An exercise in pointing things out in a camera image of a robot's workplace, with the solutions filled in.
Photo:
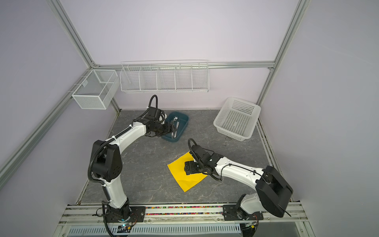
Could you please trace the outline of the silver knife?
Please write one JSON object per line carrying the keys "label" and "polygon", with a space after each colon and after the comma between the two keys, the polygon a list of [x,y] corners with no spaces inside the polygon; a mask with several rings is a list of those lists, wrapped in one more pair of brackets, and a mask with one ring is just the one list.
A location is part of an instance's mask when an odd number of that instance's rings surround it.
{"label": "silver knife", "polygon": [[173,132],[172,132],[172,138],[176,138],[177,137],[177,131],[178,131],[178,128],[179,128],[179,121],[176,121],[175,122],[175,127],[174,127],[174,130],[173,130]]}

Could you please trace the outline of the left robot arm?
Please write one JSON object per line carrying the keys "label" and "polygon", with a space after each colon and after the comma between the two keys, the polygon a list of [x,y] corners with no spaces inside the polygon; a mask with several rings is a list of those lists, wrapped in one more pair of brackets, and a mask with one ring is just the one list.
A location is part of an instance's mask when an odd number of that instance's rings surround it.
{"label": "left robot arm", "polygon": [[122,209],[128,202],[120,180],[123,167],[122,152],[140,137],[161,137],[175,131],[174,122],[167,120],[166,113],[158,108],[158,96],[153,95],[146,111],[135,118],[127,128],[104,141],[94,142],[87,178],[90,182],[102,186],[108,206]]}

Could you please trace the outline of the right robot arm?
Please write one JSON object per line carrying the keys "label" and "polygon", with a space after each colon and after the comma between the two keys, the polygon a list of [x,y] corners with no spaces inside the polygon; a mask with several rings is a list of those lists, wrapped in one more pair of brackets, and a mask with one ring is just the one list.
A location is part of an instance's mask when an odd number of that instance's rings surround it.
{"label": "right robot arm", "polygon": [[216,181],[230,178],[255,191],[251,195],[243,194],[234,206],[224,206],[226,219],[259,220],[258,214],[262,211],[279,218],[287,214],[293,189],[276,168],[256,168],[234,162],[202,148],[192,138],[188,140],[188,147],[193,159],[185,162],[186,175],[203,174]]}

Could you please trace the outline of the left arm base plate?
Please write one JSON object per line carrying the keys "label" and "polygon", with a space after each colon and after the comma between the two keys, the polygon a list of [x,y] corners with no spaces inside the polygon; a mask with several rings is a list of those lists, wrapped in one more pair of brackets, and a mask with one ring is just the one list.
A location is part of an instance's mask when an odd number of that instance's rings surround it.
{"label": "left arm base plate", "polygon": [[105,219],[108,223],[143,222],[145,217],[145,206],[128,206],[123,210],[111,208],[105,209]]}

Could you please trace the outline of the teal plastic tray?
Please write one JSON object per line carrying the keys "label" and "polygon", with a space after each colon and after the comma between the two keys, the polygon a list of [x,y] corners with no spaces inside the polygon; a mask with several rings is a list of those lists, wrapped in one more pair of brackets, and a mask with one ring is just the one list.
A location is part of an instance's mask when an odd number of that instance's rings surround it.
{"label": "teal plastic tray", "polygon": [[162,136],[162,139],[172,143],[178,142],[188,126],[189,117],[184,113],[173,111],[168,115],[167,120],[174,121],[175,131]]}

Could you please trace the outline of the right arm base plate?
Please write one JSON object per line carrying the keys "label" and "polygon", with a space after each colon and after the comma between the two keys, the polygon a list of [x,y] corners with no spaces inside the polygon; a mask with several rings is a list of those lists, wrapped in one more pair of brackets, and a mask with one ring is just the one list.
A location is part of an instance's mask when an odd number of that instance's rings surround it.
{"label": "right arm base plate", "polygon": [[223,217],[225,221],[261,221],[264,219],[261,212],[254,212],[253,214],[248,214],[241,207],[238,207],[236,204],[226,204],[222,206],[223,208]]}

